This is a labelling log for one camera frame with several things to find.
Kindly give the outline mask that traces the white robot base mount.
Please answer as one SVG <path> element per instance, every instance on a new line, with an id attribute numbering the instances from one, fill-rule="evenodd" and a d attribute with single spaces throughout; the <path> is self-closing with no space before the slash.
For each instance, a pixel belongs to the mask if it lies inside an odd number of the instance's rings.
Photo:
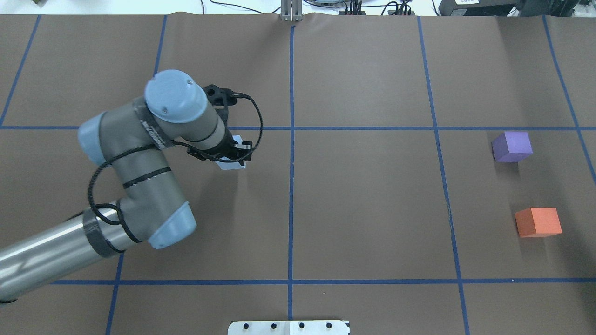
<path id="1" fill-rule="evenodd" d="M 349 322 L 343 320 L 279 320 L 230 323 L 228 335 L 349 335 Z"/>

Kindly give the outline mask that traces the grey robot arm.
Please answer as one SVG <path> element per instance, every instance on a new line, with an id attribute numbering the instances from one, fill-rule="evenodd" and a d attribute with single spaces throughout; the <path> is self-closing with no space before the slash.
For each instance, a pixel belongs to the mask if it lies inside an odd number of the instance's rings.
<path id="1" fill-rule="evenodd" d="M 1 251 L 1 304 L 141 242 L 162 249 L 190 235 L 196 220 L 163 152 L 181 146 L 222 170 L 243 169 L 260 139 L 230 133 L 228 109 L 240 99 L 257 108 L 247 94 L 201 87 L 168 69 L 154 74 L 140 97 L 83 123 L 77 140 L 96 164 L 88 206 Z"/>

